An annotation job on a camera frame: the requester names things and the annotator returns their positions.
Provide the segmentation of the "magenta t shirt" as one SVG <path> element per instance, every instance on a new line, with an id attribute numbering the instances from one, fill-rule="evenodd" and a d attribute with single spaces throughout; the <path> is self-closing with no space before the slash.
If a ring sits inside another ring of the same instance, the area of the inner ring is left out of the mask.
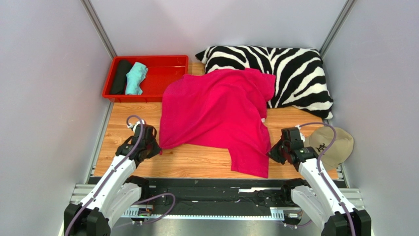
<path id="1" fill-rule="evenodd" d="M 275 79 L 257 69 L 184 75 L 163 93 L 160 146 L 225 148 L 232 171 L 267 178 L 271 142 L 264 119 Z"/>

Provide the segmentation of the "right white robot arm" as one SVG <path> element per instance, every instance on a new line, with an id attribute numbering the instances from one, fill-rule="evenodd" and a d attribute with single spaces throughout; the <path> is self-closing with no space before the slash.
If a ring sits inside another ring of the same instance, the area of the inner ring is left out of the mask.
<path id="1" fill-rule="evenodd" d="M 331 142 L 316 152 L 304 145 L 302 125 L 283 128 L 280 140 L 267 156 L 292 164 L 303 178 L 286 181 L 281 187 L 282 201 L 298 205 L 321 230 L 323 236 L 371 236 L 372 219 L 365 209 L 358 210 L 328 175 L 321 158 L 332 147 L 337 132 L 333 126 Z"/>

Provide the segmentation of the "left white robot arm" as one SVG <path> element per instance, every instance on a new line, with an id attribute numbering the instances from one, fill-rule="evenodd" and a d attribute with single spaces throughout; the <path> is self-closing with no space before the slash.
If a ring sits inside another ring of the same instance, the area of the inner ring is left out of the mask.
<path id="1" fill-rule="evenodd" d="M 144 198 L 148 181 L 132 173 L 140 163 L 161 152 L 157 130 L 143 121 L 129 125 L 133 135 L 117 148 L 115 157 L 96 186 L 78 204 L 64 211 L 64 235 L 109 236 L 122 214 Z"/>

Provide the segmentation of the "beige baseball cap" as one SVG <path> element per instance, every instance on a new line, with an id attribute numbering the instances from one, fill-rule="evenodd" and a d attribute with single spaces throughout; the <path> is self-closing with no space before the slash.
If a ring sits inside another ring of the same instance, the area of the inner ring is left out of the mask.
<path id="1" fill-rule="evenodd" d="M 336 169 L 352 153 L 354 138 L 345 130 L 335 127 L 336 139 L 332 146 L 321 157 L 326 171 Z M 334 132 L 331 128 L 323 126 L 316 129 L 310 136 L 305 138 L 304 146 L 313 147 L 319 155 L 331 143 Z"/>

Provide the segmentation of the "zebra print pillow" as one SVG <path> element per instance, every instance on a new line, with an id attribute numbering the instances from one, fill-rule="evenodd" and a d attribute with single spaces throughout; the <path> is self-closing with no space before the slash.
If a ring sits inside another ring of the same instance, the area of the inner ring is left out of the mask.
<path id="1" fill-rule="evenodd" d="M 247 68 L 275 76 L 274 95 L 267 107 L 295 107 L 322 119 L 332 119 L 334 100 L 328 90 L 323 59 L 315 48 L 251 45 L 210 46 L 195 58 L 204 72 Z"/>

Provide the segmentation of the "rolled black t shirt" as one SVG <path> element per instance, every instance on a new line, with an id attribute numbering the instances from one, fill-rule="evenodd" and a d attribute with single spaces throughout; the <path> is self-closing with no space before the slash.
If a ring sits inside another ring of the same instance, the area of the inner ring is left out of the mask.
<path id="1" fill-rule="evenodd" d="M 131 70 L 132 64 L 122 59 L 113 66 L 114 80 L 111 86 L 111 95 L 122 95 L 125 92 L 125 86 L 127 83 L 127 73 Z"/>

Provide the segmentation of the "red plastic tray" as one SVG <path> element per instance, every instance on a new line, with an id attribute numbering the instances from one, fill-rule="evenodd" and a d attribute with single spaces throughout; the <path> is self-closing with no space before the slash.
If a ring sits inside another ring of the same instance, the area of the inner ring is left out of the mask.
<path id="1" fill-rule="evenodd" d="M 114 80 L 113 66 L 120 60 L 125 59 L 132 65 L 140 62 L 148 68 L 144 81 L 140 88 L 142 95 L 111 95 L 110 90 Z M 189 57 L 187 55 L 170 56 L 119 56 L 114 57 L 110 65 L 108 76 L 102 92 L 102 96 L 111 102 L 161 102 L 163 92 L 167 86 L 179 80 L 188 73 Z"/>

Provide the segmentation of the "rolled teal t shirt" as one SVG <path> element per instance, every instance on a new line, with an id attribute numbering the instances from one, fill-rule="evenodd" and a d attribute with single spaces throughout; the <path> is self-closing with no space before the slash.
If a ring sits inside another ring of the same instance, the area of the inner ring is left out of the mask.
<path id="1" fill-rule="evenodd" d="M 126 74 L 126 95 L 142 95 L 143 90 L 140 88 L 140 84 L 146 78 L 147 72 L 148 68 L 144 64 L 140 62 L 134 63 L 130 71 Z"/>

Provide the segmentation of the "aluminium frame rail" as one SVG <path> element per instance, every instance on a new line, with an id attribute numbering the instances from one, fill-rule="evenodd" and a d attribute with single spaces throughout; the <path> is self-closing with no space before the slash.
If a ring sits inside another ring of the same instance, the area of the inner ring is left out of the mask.
<path id="1" fill-rule="evenodd" d="M 172 216 L 196 219 L 262 218 L 300 227 L 304 212 L 324 236 L 369 236 L 371 217 L 334 182 L 295 179 L 101 178 L 64 211 L 67 236 L 108 236 L 127 216 L 151 224 Z"/>

